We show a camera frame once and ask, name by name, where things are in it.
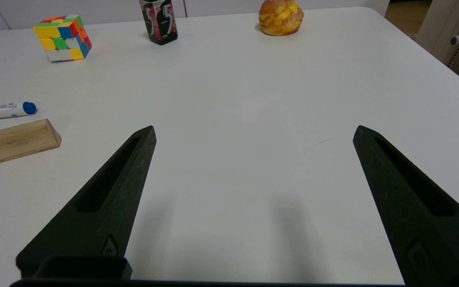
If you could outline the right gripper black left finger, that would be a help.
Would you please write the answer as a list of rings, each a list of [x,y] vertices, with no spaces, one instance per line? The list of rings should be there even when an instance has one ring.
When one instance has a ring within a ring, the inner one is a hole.
[[[133,133],[16,257],[22,278],[53,256],[123,257],[156,144]]]

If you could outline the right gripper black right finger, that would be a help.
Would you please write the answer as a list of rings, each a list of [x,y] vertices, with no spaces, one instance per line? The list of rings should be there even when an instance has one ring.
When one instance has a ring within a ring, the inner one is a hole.
[[[384,136],[353,144],[407,287],[459,287],[459,203]]]

